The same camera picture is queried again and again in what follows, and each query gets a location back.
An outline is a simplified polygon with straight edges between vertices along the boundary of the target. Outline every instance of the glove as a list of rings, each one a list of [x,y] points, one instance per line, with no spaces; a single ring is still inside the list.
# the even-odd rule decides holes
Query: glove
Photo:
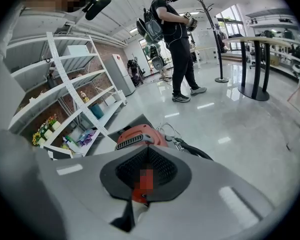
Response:
[[[187,12],[183,15],[183,17],[189,19],[189,23],[186,25],[186,29],[190,32],[194,31],[198,25],[198,21],[194,19],[191,13]]]

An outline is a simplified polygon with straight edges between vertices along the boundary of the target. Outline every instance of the white ceiling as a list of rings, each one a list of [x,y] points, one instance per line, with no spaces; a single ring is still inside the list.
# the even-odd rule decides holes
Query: white ceiling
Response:
[[[211,16],[215,16],[224,9],[248,0],[203,0],[206,6],[213,5],[210,11]],[[130,30],[136,27],[137,18],[143,19],[143,8],[148,9],[152,0],[112,0],[112,2],[93,20],[87,21],[85,18],[80,25],[87,25],[95,28],[100,33],[119,40],[127,40],[131,37]],[[196,0],[179,0],[172,4],[178,13],[193,12],[202,9],[200,3]],[[78,16],[78,12],[71,13],[72,16]],[[206,16],[204,13],[196,15],[203,20]]]

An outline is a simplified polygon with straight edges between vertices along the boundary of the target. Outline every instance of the black hose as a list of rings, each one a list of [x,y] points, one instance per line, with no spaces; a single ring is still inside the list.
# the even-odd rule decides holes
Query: black hose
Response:
[[[208,156],[205,152],[203,152],[199,148],[196,148],[194,146],[190,146],[190,145],[185,144],[185,143],[180,143],[180,145],[185,150],[188,150],[192,155],[197,155],[199,157],[202,157],[202,158],[209,159],[209,160],[213,161],[213,159],[210,156]]]

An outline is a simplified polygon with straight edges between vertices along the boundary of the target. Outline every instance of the round table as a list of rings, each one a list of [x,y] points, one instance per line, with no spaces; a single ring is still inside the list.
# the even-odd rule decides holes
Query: round table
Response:
[[[238,90],[243,95],[257,101],[267,101],[270,96],[267,92],[269,74],[270,74],[270,45],[280,46],[280,47],[291,47],[290,43],[276,40],[264,36],[242,36],[242,37],[233,37],[222,40],[224,43],[239,43],[241,44],[241,53],[242,53],[242,81],[241,86],[238,87]],[[254,72],[254,82],[246,83],[246,74],[247,74],[247,62],[246,62],[246,47],[245,43],[254,42],[255,48],[255,72]],[[260,73],[261,73],[261,49],[260,44],[264,44],[265,50],[265,74],[263,87],[259,86],[260,82]]]

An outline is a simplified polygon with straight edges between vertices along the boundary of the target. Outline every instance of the flower pot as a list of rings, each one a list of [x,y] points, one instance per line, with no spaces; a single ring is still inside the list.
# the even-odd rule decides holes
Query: flower pot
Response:
[[[45,140],[44,138],[41,137],[41,138],[38,140],[38,145],[41,146],[41,145],[43,145],[45,142],[46,142],[46,140]]]
[[[49,139],[49,137],[50,137],[51,135],[52,135],[52,131],[48,129],[48,130],[45,132],[44,137],[45,137],[46,139]]]
[[[59,128],[60,125],[61,125],[61,123],[59,123],[58,121],[56,121],[51,127],[55,131],[56,129]]]

